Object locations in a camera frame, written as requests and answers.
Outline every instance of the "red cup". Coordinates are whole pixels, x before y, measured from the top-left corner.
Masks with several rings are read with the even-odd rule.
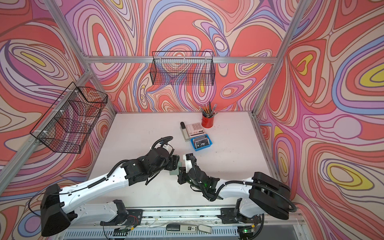
[[[205,128],[210,128],[214,125],[214,117],[206,118],[203,116],[201,119],[201,125]]]

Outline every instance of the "blue tray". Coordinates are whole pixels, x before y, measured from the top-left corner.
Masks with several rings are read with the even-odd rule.
[[[201,136],[204,136],[204,135],[206,135],[206,136],[207,136],[207,138],[208,138],[208,140],[209,140],[209,145],[207,145],[207,146],[204,146],[204,147],[200,147],[200,148],[196,149],[196,148],[195,148],[195,145],[193,144],[193,139],[195,139],[195,138],[198,138],[198,137],[201,137]],[[200,135],[200,136],[197,136],[197,137],[191,138],[191,140],[190,140],[190,141],[191,141],[192,147],[193,147],[193,149],[194,149],[195,151],[200,151],[201,149],[204,149],[204,148],[210,147],[210,146],[212,145],[212,141],[211,141],[211,139],[209,138],[208,134],[203,134],[203,135]]]

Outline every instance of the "psychedelic wallpaper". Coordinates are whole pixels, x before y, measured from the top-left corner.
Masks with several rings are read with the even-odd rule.
[[[215,56],[276,56],[296,1],[62,1],[86,55],[151,56],[152,51],[213,51]],[[270,64],[216,64],[214,86],[152,86],[150,64],[92,68],[115,110],[250,111]]]
[[[41,1],[5,2],[0,1],[0,169],[59,94],[83,73]],[[102,112],[81,154],[38,146],[0,196],[0,239],[42,238],[40,220],[28,210],[27,201],[50,184],[84,181],[112,118],[112,113]],[[37,213],[41,197],[31,202]]]
[[[258,119],[315,239],[384,239],[384,1],[314,0]]]

